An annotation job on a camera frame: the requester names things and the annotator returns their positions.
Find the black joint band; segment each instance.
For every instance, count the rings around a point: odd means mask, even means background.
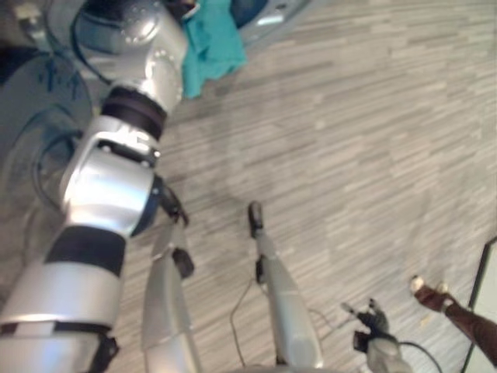
[[[145,95],[123,87],[114,88],[102,107],[102,115],[123,120],[158,140],[167,113]]]
[[[126,241],[102,229],[72,226],[58,236],[45,263],[73,262],[93,265],[120,276]]]

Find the blue fabric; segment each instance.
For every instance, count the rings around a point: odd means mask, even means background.
[[[207,79],[219,79],[245,64],[242,38],[230,13],[230,0],[199,0],[200,9],[183,29],[189,47],[183,62],[183,95],[199,96]]]

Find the silver robot leg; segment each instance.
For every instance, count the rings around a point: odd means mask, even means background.
[[[252,237],[257,245],[257,281],[267,286],[276,360],[295,368],[321,368],[323,357],[318,335],[304,300],[285,268],[262,224],[262,208],[248,208]]]
[[[181,281],[193,273],[181,222],[166,225],[152,252],[141,346],[148,372],[200,373]]]

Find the floor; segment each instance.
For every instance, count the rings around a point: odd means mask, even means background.
[[[400,340],[460,371],[467,339],[422,309],[408,279],[446,280],[469,299],[495,235],[496,4],[336,0],[241,71],[182,103],[158,171],[189,211],[194,277],[186,300],[205,372],[239,366],[228,316],[253,275],[245,208],[263,201],[269,234],[310,308],[333,325],[376,298]],[[134,240],[112,372],[142,372],[141,307],[154,237]],[[328,332],[316,316],[321,335]],[[271,364],[266,300],[236,316],[248,364]],[[350,323],[322,342],[327,367],[364,371]],[[417,372],[435,371],[415,351]]]

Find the person's leg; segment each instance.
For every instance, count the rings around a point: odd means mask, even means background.
[[[446,287],[438,287],[437,291],[425,285],[419,276],[411,279],[411,293],[418,302],[435,312],[445,313],[497,367],[497,325],[462,307],[450,293],[443,291]]]

